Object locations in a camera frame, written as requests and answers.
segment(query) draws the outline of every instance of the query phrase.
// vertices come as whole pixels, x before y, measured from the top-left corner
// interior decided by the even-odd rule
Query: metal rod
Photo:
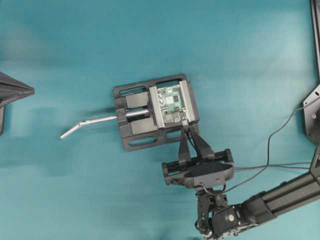
[[[144,115],[144,114],[148,114],[149,110],[148,109],[143,109],[143,110],[139,110],[139,111],[128,111],[126,112],[125,116],[127,118],[129,117],[134,117],[134,116],[139,116],[139,115]],[[64,139],[66,137],[68,137],[70,134],[74,133],[75,131],[77,131],[79,128],[81,128],[82,126],[85,125],[90,125],[90,124],[96,124],[96,123],[101,123],[101,122],[106,122],[109,120],[115,120],[117,119],[116,115],[111,115],[111,116],[104,116],[104,117],[99,117],[99,118],[93,118],[93,119],[88,119],[88,120],[84,120],[84,121],[80,121],[78,122],[76,125],[74,125],[73,127],[71,127],[69,130],[65,131],[60,138]]]

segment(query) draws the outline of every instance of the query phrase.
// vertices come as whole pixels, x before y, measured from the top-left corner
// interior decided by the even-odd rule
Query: teal tabletop
[[[0,71],[35,88],[6,108],[0,240],[201,240],[195,191],[162,174],[178,143],[126,152],[116,121],[60,134],[112,115],[116,86],[183,73],[213,150],[230,148],[237,167],[263,165],[269,134],[319,84],[309,0],[1,0]],[[298,112],[270,161],[310,162],[314,149]],[[227,187],[256,172],[236,172]],[[229,203],[303,172],[268,168]],[[238,239],[317,240],[319,209]]]

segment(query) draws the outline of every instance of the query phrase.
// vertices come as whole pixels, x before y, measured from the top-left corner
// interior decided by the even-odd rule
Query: green circuit board
[[[165,124],[187,119],[179,84],[158,88],[157,95]]]

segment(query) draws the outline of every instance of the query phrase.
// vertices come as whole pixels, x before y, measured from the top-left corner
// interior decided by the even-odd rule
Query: wire
[[[266,165],[263,166],[254,166],[254,167],[244,167],[244,168],[236,168],[236,171],[249,171],[249,170],[255,170],[255,169],[262,169]],[[274,164],[269,164],[269,168],[284,168],[284,169],[301,169],[301,170],[307,170],[309,169],[308,167],[301,167],[301,166],[285,166],[285,165],[274,165]]]
[[[234,186],[232,186],[231,188],[229,188],[228,190],[224,191],[224,193],[227,193],[227,192],[230,192],[231,190],[241,186],[242,184],[245,184],[247,182],[249,182],[250,180],[254,179],[255,177],[257,177],[258,175],[260,175],[264,170],[266,170],[269,166],[270,166],[270,140],[271,138],[273,137],[273,135],[275,135],[276,133],[278,133],[279,131],[281,131],[285,126],[287,126],[287,124],[289,123],[289,121],[291,120],[291,118],[293,117],[293,115],[302,110],[302,109],[305,109],[309,106],[311,106],[312,104],[314,104],[316,101],[318,101],[320,99],[320,97],[316,98],[315,100],[313,100],[312,102],[310,102],[309,104],[306,104],[302,107],[299,107],[297,108],[296,110],[294,110],[291,115],[289,116],[289,118],[287,119],[287,121],[279,128],[277,129],[276,131],[274,131],[273,133],[271,133],[271,135],[269,136],[268,138],[268,143],[267,143],[267,158],[266,158],[266,165],[265,166],[262,166],[263,169],[261,169],[258,173],[256,173],[255,175],[253,175],[252,177],[249,177],[247,180],[244,180]]]
[[[200,182],[200,186],[203,188],[203,190],[207,193],[207,194],[209,194],[209,195],[211,195],[211,196],[218,196],[218,195],[221,195],[221,193],[224,193],[225,192],[225,190],[226,190],[226,184],[224,184],[223,185],[223,189],[222,190],[218,190],[217,192],[219,192],[219,193],[212,193],[212,192],[209,192],[206,188],[205,188],[205,185],[204,185],[204,183],[203,182]]]
[[[196,146],[195,146],[195,145],[194,145],[194,143],[191,141],[191,138],[190,138],[190,132],[188,132],[188,133],[186,134],[186,136],[188,137],[189,142],[191,143],[191,145],[192,145],[192,147],[194,148],[194,150],[196,150],[196,151],[197,151]]]
[[[301,161],[301,162],[291,162],[291,163],[279,163],[279,164],[269,164],[269,167],[273,168],[288,168],[288,169],[309,169],[307,167],[296,167],[296,166],[290,166],[290,165],[303,165],[303,164],[310,164],[310,162],[307,161]],[[242,167],[236,167],[236,171],[247,171],[247,170],[255,170],[255,169],[261,169],[265,167],[266,165],[261,166],[242,166]]]

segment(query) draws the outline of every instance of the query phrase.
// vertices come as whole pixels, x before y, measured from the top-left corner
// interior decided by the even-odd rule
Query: screw
[[[235,220],[235,217],[232,214],[230,214],[229,215],[229,220],[230,220],[230,222],[233,222]]]

